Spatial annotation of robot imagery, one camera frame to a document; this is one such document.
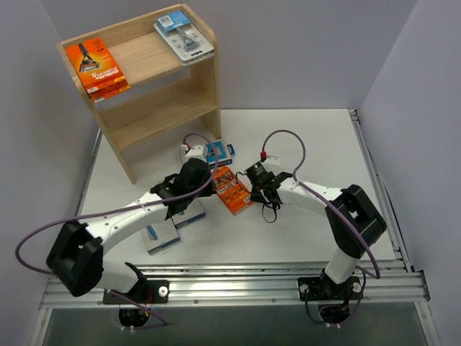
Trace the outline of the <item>orange razor cartridge pack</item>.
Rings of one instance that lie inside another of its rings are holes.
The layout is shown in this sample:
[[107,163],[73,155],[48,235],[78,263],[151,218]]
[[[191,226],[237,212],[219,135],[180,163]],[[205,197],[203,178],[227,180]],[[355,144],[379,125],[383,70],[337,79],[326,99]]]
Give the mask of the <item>orange razor cartridge pack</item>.
[[218,167],[213,182],[218,197],[233,215],[240,213],[253,203],[246,187],[237,182],[236,175],[229,167]]

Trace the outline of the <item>Gillette blue razor blister pack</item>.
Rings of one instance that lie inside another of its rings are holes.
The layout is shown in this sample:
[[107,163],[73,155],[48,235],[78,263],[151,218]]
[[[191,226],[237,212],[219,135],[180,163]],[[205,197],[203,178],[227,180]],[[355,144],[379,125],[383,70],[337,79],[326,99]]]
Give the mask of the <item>Gillette blue razor blister pack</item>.
[[204,37],[184,36],[181,64],[190,66],[214,55],[214,47]]

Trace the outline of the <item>orange Gillette Fusion box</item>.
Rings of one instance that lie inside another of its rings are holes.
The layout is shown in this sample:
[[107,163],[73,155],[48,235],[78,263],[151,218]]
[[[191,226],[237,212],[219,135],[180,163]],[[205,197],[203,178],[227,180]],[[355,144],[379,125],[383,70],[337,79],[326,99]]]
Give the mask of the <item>orange Gillette Fusion box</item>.
[[89,99],[101,102],[131,89],[122,69],[100,37],[65,48]]

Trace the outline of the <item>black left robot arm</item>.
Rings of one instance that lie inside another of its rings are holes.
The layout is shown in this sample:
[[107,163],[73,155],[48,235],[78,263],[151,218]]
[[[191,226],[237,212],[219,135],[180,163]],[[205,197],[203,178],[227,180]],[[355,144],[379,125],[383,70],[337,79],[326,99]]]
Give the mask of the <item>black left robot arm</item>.
[[210,197],[214,192],[212,172],[205,159],[187,159],[179,173],[166,177],[123,212],[99,214],[86,223],[64,223],[46,264],[74,297],[101,288],[137,302],[148,290],[145,275],[129,262],[105,260],[105,254],[129,236],[170,219],[196,198]]

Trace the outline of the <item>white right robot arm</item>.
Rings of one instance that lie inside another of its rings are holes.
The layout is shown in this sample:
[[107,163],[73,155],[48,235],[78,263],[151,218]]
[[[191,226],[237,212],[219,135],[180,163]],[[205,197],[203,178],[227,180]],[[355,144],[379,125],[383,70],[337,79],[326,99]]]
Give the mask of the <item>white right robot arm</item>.
[[371,246],[387,231],[387,224],[359,185],[347,188],[317,185],[283,172],[268,161],[258,161],[244,173],[251,183],[254,202],[276,209],[294,205],[328,221],[336,250],[319,281],[324,295],[334,298],[342,293],[365,254],[375,271],[379,271]]

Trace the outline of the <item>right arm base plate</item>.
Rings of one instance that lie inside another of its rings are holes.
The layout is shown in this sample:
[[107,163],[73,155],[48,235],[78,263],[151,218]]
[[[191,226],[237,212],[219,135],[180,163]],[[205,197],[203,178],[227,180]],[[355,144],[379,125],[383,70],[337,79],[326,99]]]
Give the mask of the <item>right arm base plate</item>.
[[351,276],[344,283],[335,284],[324,277],[301,277],[297,279],[300,300],[303,301],[348,301],[361,297],[361,283]]

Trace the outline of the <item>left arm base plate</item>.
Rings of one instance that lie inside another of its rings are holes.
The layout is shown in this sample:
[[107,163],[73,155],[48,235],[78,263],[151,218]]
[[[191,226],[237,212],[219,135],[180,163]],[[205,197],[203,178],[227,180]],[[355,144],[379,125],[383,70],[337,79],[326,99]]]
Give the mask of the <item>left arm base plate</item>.
[[102,303],[106,305],[129,304],[132,301],[140,305],[167,303],[169,286],[168,280],[147,280],[143,283],[137,283],[129,293],[122,293],[122,296],[126,297],[127,300],[104,292]]

